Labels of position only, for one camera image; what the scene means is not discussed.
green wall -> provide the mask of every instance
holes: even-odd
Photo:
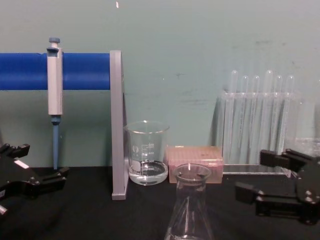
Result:
[[[170,125],[169,144],[207,145],[216,99],[233,69],[294,74],[298,137],[320,137],[320,2],[292,0],[2,0],[0,52],[122,50],[129,122]],[[61,164],[110,164],[110,94],[66,91]],[[25,162],[51,166],[44,91],[0,92],[3,142],[31,144]]]

blue horizontal bar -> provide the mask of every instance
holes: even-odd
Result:
[[[63,53],[64,90],[110,90],[109,53]],[[0,90],[47,90],[46,53],[0,53]]]

white label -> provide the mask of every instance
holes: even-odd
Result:
[[[0,191],[0,198],[4,197],[6,194],[6,190],[2,190]]]
[[[29,166],[27,164],[25,164],[24,162],[20,161],[20,160],[16,160],[14,161],[15,164],[18,164],[20,167],[24,168],[24,169],[27,169],[29,168]]]
[[[141,164],[139,161],[132,160],[132,169],[136,172],[141,171]]]

black robotic arm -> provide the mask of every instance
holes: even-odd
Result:
[[[28,144],[18,147],[4,144],[0,147],[0,201],[13,196],[34,199],[64,188],[69,168],[64,167],[54,174],[39,176],[18,159],[28,155],[29,149]],[[0,206],[0,214],[5,212],[6,209]]]
[[[237,182],[235,198],[243,203],[255,203],[258,216],[294,218],[306,225],[315,225],[320,218],[320,157],[291,149],[281,155],[262,150],[260,164],[296,172],[295,195],[266,194],[253,185]]]

glass beaker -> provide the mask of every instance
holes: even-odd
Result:
[[[206,210],[206,180],[211,170],[183,164],[174,170],[176,201],[164,240],[214,240]]]
[[[129,177],[140,185],[155,185],[168,176],[164,162],[169,126],[157,121],[139,121],[126,125],[129,147]]]

